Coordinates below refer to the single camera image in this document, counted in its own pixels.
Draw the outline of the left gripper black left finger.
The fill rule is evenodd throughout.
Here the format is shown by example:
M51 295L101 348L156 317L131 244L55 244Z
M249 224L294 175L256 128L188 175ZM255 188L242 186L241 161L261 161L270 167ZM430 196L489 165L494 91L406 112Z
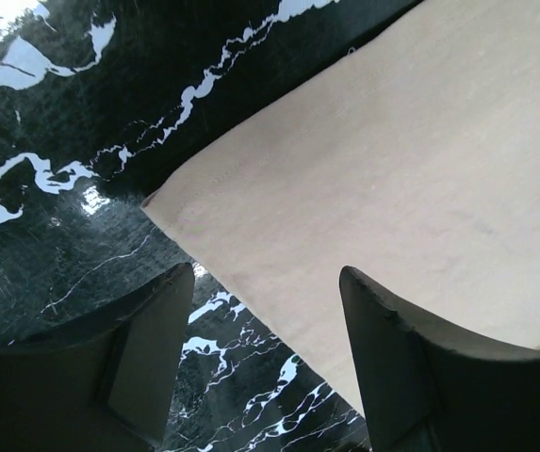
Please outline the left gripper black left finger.
M189 263L0 346L0 451L153 451L165 437L195 277Z

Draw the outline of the beige t shirt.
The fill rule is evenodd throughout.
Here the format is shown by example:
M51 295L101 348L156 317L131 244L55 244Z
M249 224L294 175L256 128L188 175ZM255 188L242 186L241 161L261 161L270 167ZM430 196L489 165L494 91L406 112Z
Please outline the beige t shirt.
M540 1L420 3L142 208L356 410L344 266L540 349Z

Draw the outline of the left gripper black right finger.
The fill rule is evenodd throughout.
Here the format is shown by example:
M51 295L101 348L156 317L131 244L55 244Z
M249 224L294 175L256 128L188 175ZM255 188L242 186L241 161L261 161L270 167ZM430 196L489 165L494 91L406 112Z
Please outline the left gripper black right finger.
M540 350L464 329L351 266L339 289L374 450L540 451Z

